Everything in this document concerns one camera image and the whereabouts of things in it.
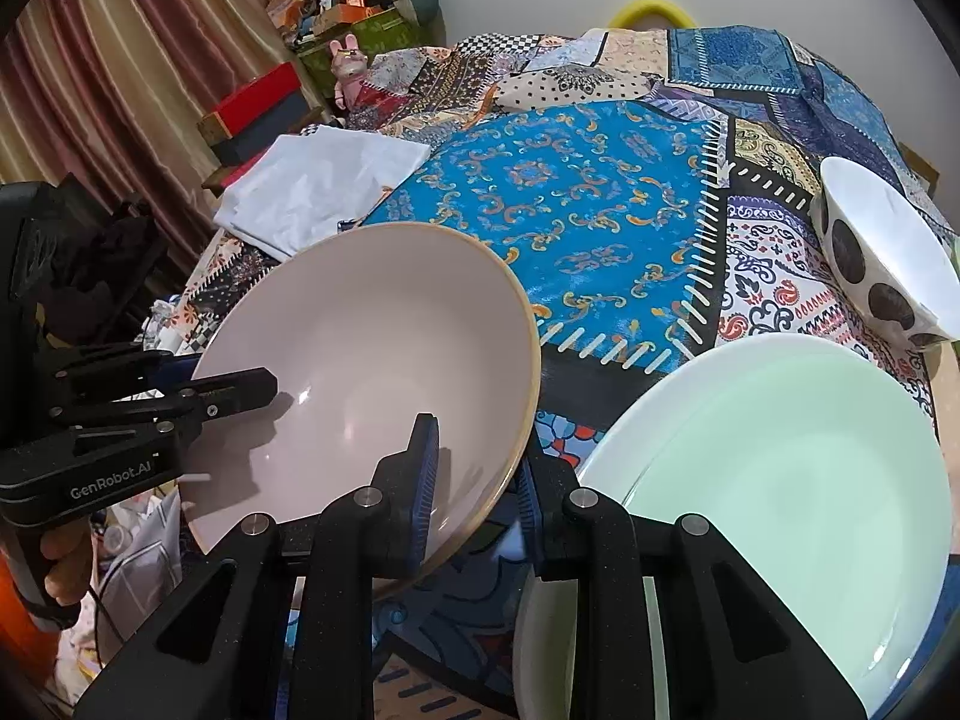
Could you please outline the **person left hand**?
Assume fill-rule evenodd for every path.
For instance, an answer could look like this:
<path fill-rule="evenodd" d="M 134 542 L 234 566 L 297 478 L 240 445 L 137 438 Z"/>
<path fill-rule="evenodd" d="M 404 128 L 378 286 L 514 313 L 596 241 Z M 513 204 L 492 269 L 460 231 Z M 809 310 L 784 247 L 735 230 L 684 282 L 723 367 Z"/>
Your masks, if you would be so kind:
<path fill-rule="evenodd" d="M 52 562 L 44 578 L 46 592 L 60 606 L 71 606 L 85 596 L 93 567 L 93 541 L 86 518 L 50 530 L 41 541 L 43 556 Z"/>

